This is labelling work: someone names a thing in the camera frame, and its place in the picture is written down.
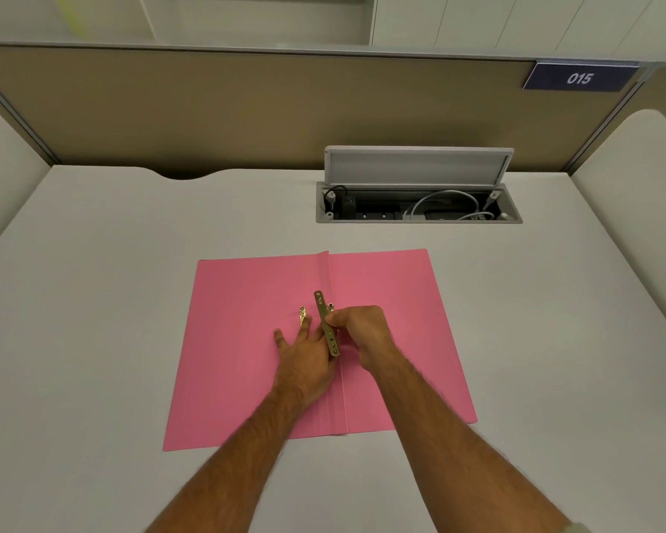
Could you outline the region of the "person's left hand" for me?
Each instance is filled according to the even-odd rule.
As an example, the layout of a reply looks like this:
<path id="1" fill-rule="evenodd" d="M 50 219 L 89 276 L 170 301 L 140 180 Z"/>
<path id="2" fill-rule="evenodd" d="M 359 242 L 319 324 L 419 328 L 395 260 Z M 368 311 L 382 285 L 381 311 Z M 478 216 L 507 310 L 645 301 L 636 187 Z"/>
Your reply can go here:
<path id="1" fill-rule="evenodd" d="M 307 316 L 290 349 L 282 356 L 274 376 L 272 393 L 282 398 L 294 415 L 300 417 L 328 389 L 337 368 L 320 326 L 313 331 Z"/>

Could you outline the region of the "pink paper file folder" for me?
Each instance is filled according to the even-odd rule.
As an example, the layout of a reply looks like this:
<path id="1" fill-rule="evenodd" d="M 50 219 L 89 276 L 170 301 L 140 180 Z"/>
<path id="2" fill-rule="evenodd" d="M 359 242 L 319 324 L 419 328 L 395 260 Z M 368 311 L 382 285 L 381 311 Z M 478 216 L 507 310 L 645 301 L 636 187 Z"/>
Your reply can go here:
<path id="1" fill-rule="evenodd" d="M 477 414 L 428 251 L 201 260 L 162 449 L 221 446 L 268 393 L 273 331 L 290 341 L 315 291 L 336 308 L 378 305 L 405 356 L 468 423 Z"/>

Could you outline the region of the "person's right forearm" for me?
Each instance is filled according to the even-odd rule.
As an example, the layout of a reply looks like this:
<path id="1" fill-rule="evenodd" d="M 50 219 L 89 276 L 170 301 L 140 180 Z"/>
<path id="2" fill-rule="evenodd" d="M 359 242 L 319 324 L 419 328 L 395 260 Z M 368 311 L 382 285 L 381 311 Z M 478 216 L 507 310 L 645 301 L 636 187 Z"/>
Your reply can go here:
<path id="1" fill-rule="evenodd" d="M 445 403 L 396 347 L 362 348 L 437 533 L 561 533 L 572 521 Z"/>

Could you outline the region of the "beige desk partition panel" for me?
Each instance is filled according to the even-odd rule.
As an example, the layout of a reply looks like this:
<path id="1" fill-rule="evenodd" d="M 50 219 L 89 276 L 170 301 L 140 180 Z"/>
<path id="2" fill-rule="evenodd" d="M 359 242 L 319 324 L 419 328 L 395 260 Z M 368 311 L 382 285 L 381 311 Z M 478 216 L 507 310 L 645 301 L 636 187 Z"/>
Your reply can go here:
<path id="1" fill-rule="evenodd" d="M 230 168 L 322 169 L 329 145 L 513 148 L 510 169 L 563 171 L 645 108 L 666 67 L 617 92 L 523 89 L 531 61 L 0 45 L 0 96 L 63 165 L 176 179 Z"/>

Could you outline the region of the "brass fastener compressor bar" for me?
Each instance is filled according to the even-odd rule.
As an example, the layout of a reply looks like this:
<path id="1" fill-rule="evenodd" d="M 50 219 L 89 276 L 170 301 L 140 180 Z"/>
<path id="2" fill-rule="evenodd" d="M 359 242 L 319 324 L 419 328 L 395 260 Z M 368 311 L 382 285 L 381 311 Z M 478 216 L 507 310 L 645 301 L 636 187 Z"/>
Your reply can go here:
<path id="1" fill-rule="evenodd" d="M 318 290 L 313 293 L 316 307 L 320 315 L 320 327 L 324 333 L 324 339 L 329 350 L 329 355 L 337 358 L 340 355 L 339 345 L 337 341 L 336 331 L 327 322 L 326 317 L 334 310 L 334 304 L 326 301 L 322 291 Z"/>

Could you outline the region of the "person's left forearm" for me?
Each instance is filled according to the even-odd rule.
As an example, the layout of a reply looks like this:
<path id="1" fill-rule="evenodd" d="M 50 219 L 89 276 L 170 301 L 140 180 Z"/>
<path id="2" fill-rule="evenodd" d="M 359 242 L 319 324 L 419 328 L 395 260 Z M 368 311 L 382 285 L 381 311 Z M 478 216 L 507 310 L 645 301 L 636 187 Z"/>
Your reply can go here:
<path id="1" fill-rule="evenodd" d="M 248 533 L 280 452 L 311 397 L 298 386 L 276 384 L 145 533 Z"/>

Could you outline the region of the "dark blue number sign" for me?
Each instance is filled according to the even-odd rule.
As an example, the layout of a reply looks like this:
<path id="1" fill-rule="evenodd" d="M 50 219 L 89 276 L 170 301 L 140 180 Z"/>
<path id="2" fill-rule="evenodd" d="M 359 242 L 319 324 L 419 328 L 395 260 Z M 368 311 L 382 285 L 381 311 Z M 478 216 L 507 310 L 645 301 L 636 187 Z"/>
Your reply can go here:
<path id="1" fill-rule="evenodd" d="M 618 92 L 639 71 L 638 64 L 537 61 L 524 90 Z"/>

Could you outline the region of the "person's right hand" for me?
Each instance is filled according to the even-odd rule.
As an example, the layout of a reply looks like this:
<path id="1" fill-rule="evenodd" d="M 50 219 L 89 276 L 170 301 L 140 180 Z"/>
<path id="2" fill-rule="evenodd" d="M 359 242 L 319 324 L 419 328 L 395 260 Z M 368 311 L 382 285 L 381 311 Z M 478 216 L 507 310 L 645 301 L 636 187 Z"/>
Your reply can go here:
<path id="1" fill-rule="evenodd" d="M 356 345 L 361 366 L 372 375 L 399 354 L 383 310 L 377 305 L 369 306 L 369 343 Z"/>

